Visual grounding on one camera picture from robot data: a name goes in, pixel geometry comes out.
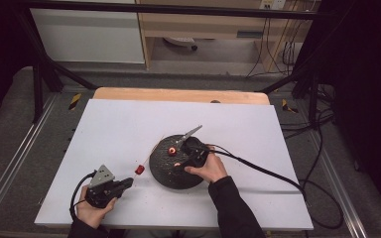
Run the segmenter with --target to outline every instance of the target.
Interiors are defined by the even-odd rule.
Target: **hand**
[[[87,189],[88,189],[88,186],[86,185],[82,187],[79,201],[82,201],[82,200],[84,201],[80,202],[76,206],[77,217],[79,220],[83,221],[85,224],[91,226],[94,229],[97,229],[101,223],[101,220],[104,218],[104,215],[113,209],[114,203],[116,202],[117,198],[114,197],[113,199],[111,199],[110,202],[107,204],[107,206],[103,209],[96,208],[90,205],[85,200],[85,194]]]
[[[227,176],[224,164],[215,153],[209,153],[205,165],[201,168],[185,167],[185,171],[192,175],[197,175],[207,182],[216,182]]]

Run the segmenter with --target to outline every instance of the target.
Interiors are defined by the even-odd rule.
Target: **floor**
[[[257,59],[253,43],[218,40],[196,42],[198,50],[192,52],[190,49],[171,46],[158,39],[150,69],[137,65],[67,65],[87,80],[102,86],[253,91],[283,77],[282,73],[245,77]],[[280,65],[281,70],[286,69],[285,65]],[[262,65],[258,64],[252,73],[264,73]],[[69,138],[74,134],[73,129],[80,119],[86,101],[93,94],[93,91],[80,88],[67,78],[63,81],[66,87],[62,93],[46,92],[47,98],[53,99],[55,104],[49,111],[46,123],[39,128],[40,133],[33,138],[34,143],[29,145],[25,155],[21,155],[20,165],[14,165],[13,157],[32,128],[31,120],[34,115],[32,74],[29,70],[21,70],[16,74],[10,92],[2,103],[0,178],[4,173],[8,174],[6,170],[9,165],[13,165],[13,173],[8,180],[10,185],[4,187],[0,193],[0,237],[65,237],[67,233],[66,229],[50,229],[34,224],[40,201],[46,196],[64,157],[64,150],[69,145]],[[304,111],[307,100],[292,98],[290,92],[293,86],[293,83],[289,83],[269,95],[283,128],[291,127],[289,124],[306,122]],[[75,110],[67,110],[73,96],[78,92],[81,92],[82,96]],[[287,100],[293,111],[283,109],[283,99]],[[319,109],[322,110],[326,107],[326,104],[319,105]],[[321,130],[325,147],[322,156],[328,157],[334,165],[352,202],[359,224],[363,226],[367,235],[353,234],[348,220],[345,219],[337,229],[326,229],[314,223],[315,230],[309,232],[310,237],[381,237],[381,197],[373,182],[367,174],[354,169],[353,160],[344,145],[337,123],[329,122],[323,125]],[[296,174],[300,179],[306,176],[317,156],[317,137],[318,132],[310,131],[286,140]],[[312,180],[332,193],[332,181],[326,176],[326,163],[323,161],[324,158],[317,164]],[[307,193],[310,198],[311,215],[319,222],[336,224],[339,214],[328,196],[309,185]],[[305,233],[272,232],[271,237],[305,237]]]

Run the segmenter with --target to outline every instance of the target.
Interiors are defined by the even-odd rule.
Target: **black sleeve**
[[[211,183],[208,191],[218,210],[218,226],[222,238],[265,238],[255,215],[240,197],[231,177]]]
[[[107,236],[108,233],[102,226],[94,229],[76,218],[70,226],[67,238],[107,238]]]

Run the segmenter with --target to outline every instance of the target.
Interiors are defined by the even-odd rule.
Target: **gray carpet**
[[[237,76],[190,76],[151,73],[81,73],[90,81],[102,86],[186,88],[252,91],[269,85],[277,78],[244,79]],[[69,80],[67,84],[75,85]],[[14,85],[0,109],[0,175],[5,170],[23,137],[26,135],[33,118],[32,79],[28,71],[20,71]],[[277,93],[270,95],[271,103],[276,106],[281,123],[301,123],[298,113],[283,111],[281,102],[288,99],[296,105],[289,93],[292,85],[286,85]],[[64,157],[88,98],[92,92],[82,94],[75,110],[67,110],[74,92],[60,95],[45,127],[37,138],[26,161],[19,170],[7,195],[0,205],[0,231],[38,232],[66,234],[65,229],[50,229],[37,226],[34,219],[40,209],[39,200],[46,196],[51,182]],[[335,125],[323,126],[323,140],[332,161],[354,203],[363,225],[370,237],[381,237],[381,197],[367,174],[356,172],[349,152],[344,146]],[[289,152],[297,176],[306,176],[316,156],[311,137],[305,133],[287,140]],[[320,165],[317,165],[312,180],[330,191],[329,184]],[[334,224],[338,213],[335,206],[320,191],[307,186],[311,215],[326,224]],[[321,228],[315,224],[311,237],[350,237],[344,224],[336,230]],[[304,237],[301,232],[273,232],[272,237]]]

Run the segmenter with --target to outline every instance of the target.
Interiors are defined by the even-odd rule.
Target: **person's right hand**
[[[205,165],[201,168],[185,167],[185,171],[192,175],[197,175],[207,182],[216,182],[219,179],[227,177],[227,171],[221,159],[215,153],[209,153]]]

